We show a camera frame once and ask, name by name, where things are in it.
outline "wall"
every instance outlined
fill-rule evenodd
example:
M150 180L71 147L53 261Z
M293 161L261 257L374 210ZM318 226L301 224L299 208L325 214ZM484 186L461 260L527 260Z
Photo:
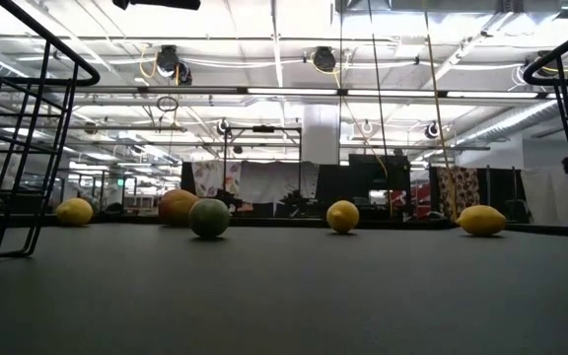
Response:
M565 139L526 139L523 141L523 158L526 168L559 166L568 156Z
M520 133L502 143L490 143L489 151L465 151L456 157L456 165L466 168L522 169L525 166L523 136Z

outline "green melon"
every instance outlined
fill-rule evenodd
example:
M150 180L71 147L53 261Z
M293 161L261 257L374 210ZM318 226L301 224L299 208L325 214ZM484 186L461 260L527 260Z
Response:
M189 228L201 238L216 238L229 226L229 209L220 200L203 198L189 211Z

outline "air duct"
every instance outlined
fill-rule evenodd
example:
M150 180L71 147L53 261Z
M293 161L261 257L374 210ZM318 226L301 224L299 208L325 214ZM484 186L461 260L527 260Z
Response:
M459 146L476 140L494 141L559 115L560 110L556 100L529 107L512 108L470 129L459 136L451 146Z

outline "gray table surface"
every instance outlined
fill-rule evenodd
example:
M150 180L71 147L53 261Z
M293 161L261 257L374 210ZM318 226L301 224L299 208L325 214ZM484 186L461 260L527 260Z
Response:
M45 229L0 261L0 354L568 355L568 238L225 236Z

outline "ceiling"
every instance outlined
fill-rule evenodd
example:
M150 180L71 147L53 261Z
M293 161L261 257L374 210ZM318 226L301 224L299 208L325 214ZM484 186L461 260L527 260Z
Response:
M550 91L526 85L521 79L523 68L539 50L550 50L568 39L568 19L559 18L558 12L434 12L430 14L431 58L421 12L375 11L371 23L367 12L339 16L331 11L329 0L211 0L204 1L196 12L143 5L123 11L109 0L16 3L102 74L97 87L77 94L72 123L80 126L93 121L98 132L74 129L68 140L76 155L92 161L94 158L85 153L102 152L120 161L141 160L141 156L128 154L119 143L124 139L135 139L143 145L163 143L159 149L182 160L215 159L220 156L219 148L200 146L221 141L216 125L223 117L237 126L294 127L302 124L305 107L325 104L318 98L176 94L172 97L178 101L177 110L163 112L156 105L160 94L103 91L104 86L173 87L174 80L159 73L147 77L155 68L155 53L163 44L177 46L178 56L191 71L192 89L431 90L433 61L439 90L516 93ZM339 63L337 74L326 75L314 67L312 57L318 46L332 48ZM0 63L13 71L11 75L36 76L43 49L40 37L0 8ZM71 75L71 61L52 54L49 75ZM19 104L20 98L14 93L5 95L4 104ZM348 97L329 103L340 105L339 115L345 124L358 122L365 126L366 138L375 144L382 144L381 121L387 143L413 146L413 151L407 153L419 153L417 146L435 143L424 134L426 126L437 120L432 98L385 101L381 106L375 98ZM447 138L455 139L512 107L526 105L487 99L446 100L440 106L440 118ZM171 130L172 124L186 130ZM158 131L160 125L165 130ZM364 143L358 129L353 129L348 139ZM99 141L105 143L87 144ZM235 158L295 159L298 154L290 146L290 137L281 134L247 132L237 142L266 144L259 149L245 149ZM361 150L342 149L342 159L355 151Z

